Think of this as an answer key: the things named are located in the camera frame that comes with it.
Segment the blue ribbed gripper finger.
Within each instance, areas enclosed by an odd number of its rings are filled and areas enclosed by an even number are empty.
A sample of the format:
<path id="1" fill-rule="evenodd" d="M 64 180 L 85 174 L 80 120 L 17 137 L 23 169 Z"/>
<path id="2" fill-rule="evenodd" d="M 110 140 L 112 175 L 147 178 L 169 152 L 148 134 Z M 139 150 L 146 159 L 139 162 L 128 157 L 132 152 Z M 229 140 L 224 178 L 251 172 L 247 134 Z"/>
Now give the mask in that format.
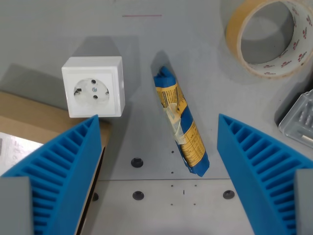
<path id="1" fill-rule="evenodd" d="M 296 234 L 293 182 L 312 160 L 271 136 L 219 114 L 217 150 L 256 235 Z"/>
<path id="2" fill-rule="evenodd" d="M 77 124 L 26 156 L 3 177 L 27 177 L 35 235 L 77 233 L 102 154 L 99 117 Z"/>

